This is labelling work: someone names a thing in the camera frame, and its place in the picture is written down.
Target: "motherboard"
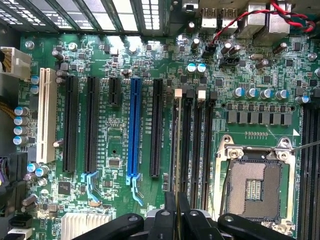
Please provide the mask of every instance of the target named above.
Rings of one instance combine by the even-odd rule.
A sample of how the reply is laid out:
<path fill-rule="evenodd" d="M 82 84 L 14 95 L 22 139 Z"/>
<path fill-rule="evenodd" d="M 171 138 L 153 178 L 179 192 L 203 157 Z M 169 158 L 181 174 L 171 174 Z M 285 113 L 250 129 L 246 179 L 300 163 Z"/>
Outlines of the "motherboard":
<path fill-rule="evenodd" d="M 34 240 L 70 240 L 185 192 L 297 237 L 304 104 L 318 94 L 318 41 L 274 46 L 212 35 L 26 34 L 13 140 L 27 153 Z"/>

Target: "pci slot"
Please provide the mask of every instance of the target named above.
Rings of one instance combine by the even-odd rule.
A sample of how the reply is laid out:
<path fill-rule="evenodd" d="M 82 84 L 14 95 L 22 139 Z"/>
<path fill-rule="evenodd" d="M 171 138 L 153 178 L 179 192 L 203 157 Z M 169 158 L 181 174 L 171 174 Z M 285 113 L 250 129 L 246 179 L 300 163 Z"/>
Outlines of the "pci slot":
<path fill-rule="evenodd" d="M 73 173 L 76 168 L 76 147 L 78 129 L 78 78 L 67 76 L 65 79 L 64 135 L 62 165 L 63 171 Z"/>
<path fill-rule="evenodd" d="M 302 145 L 320 140 L 320 108 L 303 107 Z M 297 238 L 320 239 L 320 145 L 301 150 Z"/>
<path fill-rule="evenodd" d="M 83 170 L 83 172 L 86 174 L 92 174 L 97 171 L 99 89 L 99 78 L 94 76 L 88 76 Z"/>
<path fill-rule="evenodd" d="M 155 79 L 153 81 L 152 101 L 152 127 L 151 127 L 151 149 L 150 149 L 150 177 L 158 178 L 160 174 L 161 139 L 162 139 L 162 115 L 164 81 Z"/>
<path fill-rule="evenodd" d="M 39 105 L 37 121 L 36 162 L 50 163 L 55 160 L 57 128 L 58 85 L 55 81 L 56 71 L 40 68 Z"/>

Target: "heatsink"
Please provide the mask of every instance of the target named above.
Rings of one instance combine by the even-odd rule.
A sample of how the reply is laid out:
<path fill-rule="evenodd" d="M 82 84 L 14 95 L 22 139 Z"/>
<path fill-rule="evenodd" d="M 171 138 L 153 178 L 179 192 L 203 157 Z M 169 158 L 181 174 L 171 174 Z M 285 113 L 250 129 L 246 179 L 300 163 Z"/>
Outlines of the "heatsink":
<path fill-rule="evenodd" d="M 50 163 L 55 160 L 57 128 L 58 85 L 55 81 L 56 71 L 40 68 L 39 105 L 37 123 L 36 162 Z"/>
<path fill-rule="evenodd" d="M 61 240 L 71 240 L 112 220 L 112 216 L 67 212 L 61 219 Z"/>

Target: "green circuit board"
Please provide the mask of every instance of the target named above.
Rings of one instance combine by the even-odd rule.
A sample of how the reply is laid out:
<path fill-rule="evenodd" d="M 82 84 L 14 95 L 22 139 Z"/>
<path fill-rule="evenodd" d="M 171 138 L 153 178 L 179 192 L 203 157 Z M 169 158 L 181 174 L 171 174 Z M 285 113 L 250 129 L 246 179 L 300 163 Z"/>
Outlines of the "green circuit board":
<path fill-rule="evenodd" d="M 46 186 L 39 186 L 37 181 L 28 182 L 28 194 L 37 194 L 38 206 L 32 211 L 34 216 L 33 227 L 34 240 L 55 240 L 61 236 L 61 218 L 65 213 L 97 213 L 111 215 L 116 218 L 126 213 L 137 213 L 144 217 L 152 209 L 164 208 L 164 192 L 173 189 L 175 176 L 172 173 L 176 163 L 172 163 L 172 126 L 173 111 L 175 105 L 174 92 L 177 88 L 196 90 L 198 87 L 208 93 L 217 92 L 217 100 L 213 108 L 212 138 L 209 143 L 211 149 L 210 162 L 210 190 L 208 194 L 208 206 L 206 210 L 214 216 L 214 179 L 220 176 L 220 193 L 223 190 L 223 182 L 226 177 L 228 164 L 221 164 L 220 172 L 215 170 L 216 153 L 224 135 L 230 135 L 235 144 L 252 147 L 275 147 L 282 137 L 288 137 L 294 147 L 301 145 L 302 140 L 302 117 L 303 108 L 296 102 L 297 91 L 309 96 L 312 88 L 319 85 L 314 71 L 318 61 L 308 60 L 309 53 L 319 52 L 319 43 L 308 40 L 304 35 L 291 35 L 283 39 L 288 44 L 287 50 L 274 55 L 272 47 L 253 46 L 252 40 L 233 39 L 222 36 L 213 58 L 203 59 L 201 49 L 205 42 L 212 36 L 200 36 L 201 43 L 196 51 L 191 51 L 191 42 L 195 36 L 182 34 L 173 38 L 140 38 L 136 36 L 98 36 L 76 34 L 37 34 L 26 35 L 21 39 L 21 51 L 32 56 L 32 75 L 38 76 L 40 68 L 56 69 L 57 63 L 52 57 L 52 51 L 61 47 L 61 52 L 69 66 L 76 66 L 76 70 L 69 70 L 69 74 L 79 78 L 78 85 L 78 123 L 76 142 L 76 170 L 74 173 L 62 171 L 62 150 L 57 148 L 55 160 L 48 165 L 50 171 Z M 33 41 L 34 49 L 25 47 L 26 41 Z M 222 58 L 220 49 L 225 42 L 233 45 L 239 44 L 241 51 L 237 54 L 240 64 L 236 67 L 219 67 L 219 59 Z M 68 50 L 68 44 L 76 43 L 77 51 Z M 295 44 L 300 44 L 300 49 L 295 50 Z M 118 56 L 111 56 L 104 52 L 104 46 L 110 45 L 118 50 Z M 137 46 L 137 53 L 129 51 L 130 46 Z M 269 60 L 269 65 L 257 69 L 258 60 L 250 59 L 252 54 L 263 54 Z M 188 74 L 188 64 L 205 64 L 204 74 Z M 121 74 L 123 69 L 132 71 L 131 76 Z M 93 194 L 99 199 L 99 206 L 90 206 L 86 185 L 81 181 L 84 169 L 84 146 L 85 146 L 85 122 L 87 100 L 87 77 L 99 78 L 99 113 L 98 113 L 98 136 L 97 136 L 97 170 L 98 178 L 94 183 Z M 133 199 L 130 186 L 126 185 L 127 157 L 128 157 L 128 130 L 130 114 L 130 78 L 139 77 L 143 80 L 142 105 L 140 119 L 140 142 L 139 142 L 139 173 L 141 179 L 138 182 L 138 197 L 142 199 L 140 206 Z M 121 79 L 121 107 L 114 108 L 108 105 L 109 78 Z M 160 176 L 149 177 L 151 128 L 153 112 L 153 80 L 163 79 L 163 117 L 161 136 Z M 19 105 L 30 106 L 30 88 L 32 84 L 20 82 Z M 288 97 L 278 100 L 274 97 L 261 99 L 260 97 L 235 98 L 233 90 L 236 88 L 256 88 L 258 92 L 270 89 L 273 92 L 287 90 Z M 64 135 L 64 100 L 65 87 L 58 87 L 56 139 L 60 140 Z M 279 124 L 249 124 L 248 122 L 233 122 L 230 112 L 244 113 L 267 113 L 270 118 L 273 114 L 282 114 L 289 118 L 288 122 Z M 193 152 L 193 130 L 195 129 L 194 108 L 191 111 L 191 128 L 189 154 Z M 30 118 L 30 131 L 28 137 L 35 143 L 29 142 L 26 146 L 19 146 L 19 151 L 28 151 L 28 148 L 36 147 L 37 142 L 37 119 Z M 200 142 L 204 154 L 205 123 L 200 127 Z M 113 168 L 108 165 L 110 159 L 119 159 L 119 167 Z M 189 173 L 192 172 L 192 162 L 188 163 Z M 294 174 L 294 193 L 292 205 L 293 223 L 292 235 L 296 236 L 295 225 L 297 224 L 299 182 L 300 182 L 300 155 L 297 153 Z M 281 166 L 281 178 L 279 184 L 279 219 L 286 218 L 288 207 L 288 178 L 289 167 Z M 60 183 L 68 183 L 70 187 L 64 192 Z M 199 188 L 197 196 L 202 195 Z M 196 208 L 203 208 L 199 201 Z M 50 216 L 44 206 L 58 204 L 58 214 Z"/>

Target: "white pci slot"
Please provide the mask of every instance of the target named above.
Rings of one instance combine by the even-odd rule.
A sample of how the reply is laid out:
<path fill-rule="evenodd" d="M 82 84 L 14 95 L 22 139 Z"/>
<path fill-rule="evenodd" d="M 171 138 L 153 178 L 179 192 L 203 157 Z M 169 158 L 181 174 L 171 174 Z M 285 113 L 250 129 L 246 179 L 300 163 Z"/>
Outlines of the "white pci slot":
<path fill-rule="evenodd" d="M 36 162 L 50 163 L 55 160 L 57 128 L 58 85 L 56 71 L 40 68 Z"/>

